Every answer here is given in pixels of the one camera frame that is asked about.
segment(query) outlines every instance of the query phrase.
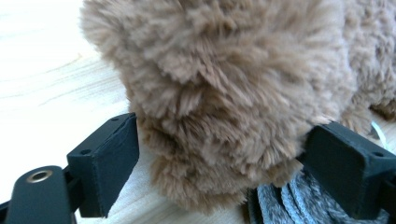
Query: teddy bear ear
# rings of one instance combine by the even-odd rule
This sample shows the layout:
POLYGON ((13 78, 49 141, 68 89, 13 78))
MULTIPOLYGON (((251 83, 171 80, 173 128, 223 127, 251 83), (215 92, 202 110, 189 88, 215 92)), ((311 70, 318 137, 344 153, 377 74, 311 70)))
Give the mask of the teddy bear ear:
POLYGON ((111 1, 84 1, 80 10, 80 28, 86 40, 94 44, 102 57, 114 63, 121 63, 125 36, 119 15, 121 4, 111 1))

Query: gray knit fabric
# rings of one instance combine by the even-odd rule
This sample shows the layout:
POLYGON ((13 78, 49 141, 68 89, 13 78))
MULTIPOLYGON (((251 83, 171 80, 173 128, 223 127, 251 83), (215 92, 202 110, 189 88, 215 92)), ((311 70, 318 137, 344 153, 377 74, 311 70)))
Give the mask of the gray knit fabric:
POLYGON ((356 220, 349 217, 307 171, 296 176, 282 189, 261 185, 254 192, 250 193, 249 197, 251 223, 383 224, 387 223, 389 216, 385 211, 381 211, 376 220, 356 220))

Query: brown fur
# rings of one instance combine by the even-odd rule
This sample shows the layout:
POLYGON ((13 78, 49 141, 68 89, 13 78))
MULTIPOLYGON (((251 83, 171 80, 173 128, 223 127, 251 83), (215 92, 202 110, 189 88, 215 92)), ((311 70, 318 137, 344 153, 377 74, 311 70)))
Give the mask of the brown fur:
POLYGON ((115 65, 152 183, 205 213, 282 186, 315 125, 395 117, 395 3, 369 0, 91 0, 86 38, 115 65))

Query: metal grommet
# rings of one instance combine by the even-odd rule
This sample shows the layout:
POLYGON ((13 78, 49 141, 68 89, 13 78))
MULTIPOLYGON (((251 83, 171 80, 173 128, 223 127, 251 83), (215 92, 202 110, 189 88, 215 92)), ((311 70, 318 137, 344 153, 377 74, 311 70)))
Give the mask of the metal grommet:
POLYGON ((34 183, 48 179, 51 175, 52 175, 51 170, 38 171, 32 175, 29 175, 29 177, 27 177, 26 181, 28 183, 34 184, 34 183))

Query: light wood table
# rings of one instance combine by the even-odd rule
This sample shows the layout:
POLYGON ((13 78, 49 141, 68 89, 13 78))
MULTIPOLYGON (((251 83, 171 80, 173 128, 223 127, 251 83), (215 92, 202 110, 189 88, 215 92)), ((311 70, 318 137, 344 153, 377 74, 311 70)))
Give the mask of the light wood table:
MULTIPOLYGON (((0 1, 0 203, 24 173, 67 165, 66 154, 106 120, 127 112, 118 74, 78 29, 81 1, 0 1)), ((395 148, 396 125, 377 119, 395 148)), ((189 213, 149 186, 141 157, 108 219, 78 223, 245 223, 240 207, 189 213)))

